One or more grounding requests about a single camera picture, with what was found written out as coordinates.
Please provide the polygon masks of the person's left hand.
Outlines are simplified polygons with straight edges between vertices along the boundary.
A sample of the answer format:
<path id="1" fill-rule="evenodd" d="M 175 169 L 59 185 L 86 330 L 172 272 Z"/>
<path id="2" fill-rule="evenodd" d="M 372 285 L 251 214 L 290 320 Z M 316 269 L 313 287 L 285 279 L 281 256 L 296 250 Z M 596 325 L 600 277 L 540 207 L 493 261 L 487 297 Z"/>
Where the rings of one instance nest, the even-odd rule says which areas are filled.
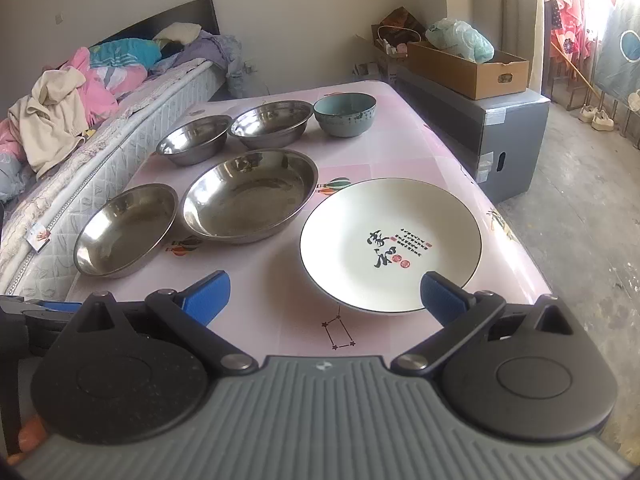
<path id="1" fill-rule="evenodd" d="M 47 437 L 48 433 L 43 426 L 41 417 L 35 415 L 26 422 L 17 434 L 18 448 L 20 450 L 8 457 L 8 464 L 15 465 L 19 463 L 28 453 L 47 440 Z"/>

